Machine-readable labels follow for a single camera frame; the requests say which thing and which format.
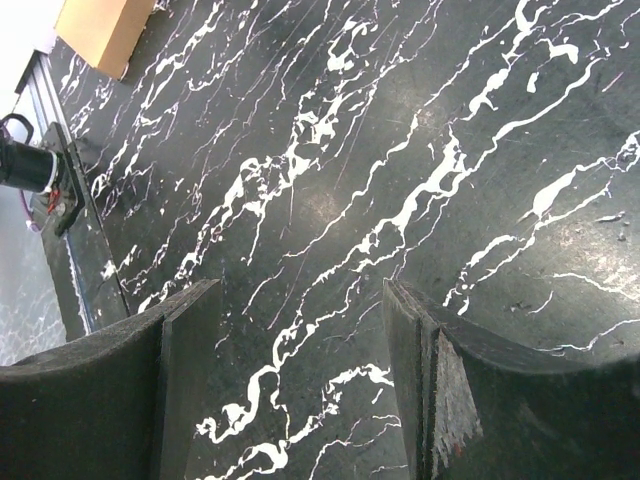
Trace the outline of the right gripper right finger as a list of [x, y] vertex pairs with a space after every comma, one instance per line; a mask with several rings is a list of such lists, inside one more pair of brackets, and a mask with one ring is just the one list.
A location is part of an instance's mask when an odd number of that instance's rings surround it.
[[501, 337], [388, 280], [383, 321], [414, 479], [635, 479], [639, 360]]

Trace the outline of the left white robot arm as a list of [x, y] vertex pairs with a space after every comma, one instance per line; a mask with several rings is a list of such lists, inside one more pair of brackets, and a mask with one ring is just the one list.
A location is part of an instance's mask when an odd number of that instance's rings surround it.
[[10, 113], [1, 119], [1, 183], [38, 195], [51, 194], [60, 187], [63, 156], [60, 152], [17, 141], [7, 129], [15, 120], [34, 133], [33, 125], [22, 114]]

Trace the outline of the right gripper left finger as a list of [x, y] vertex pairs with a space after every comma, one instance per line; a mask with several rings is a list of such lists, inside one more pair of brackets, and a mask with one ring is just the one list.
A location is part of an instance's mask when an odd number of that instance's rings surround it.
[[181, 479], [217, 335], [221, 286], [1, 370], [5, 479]]

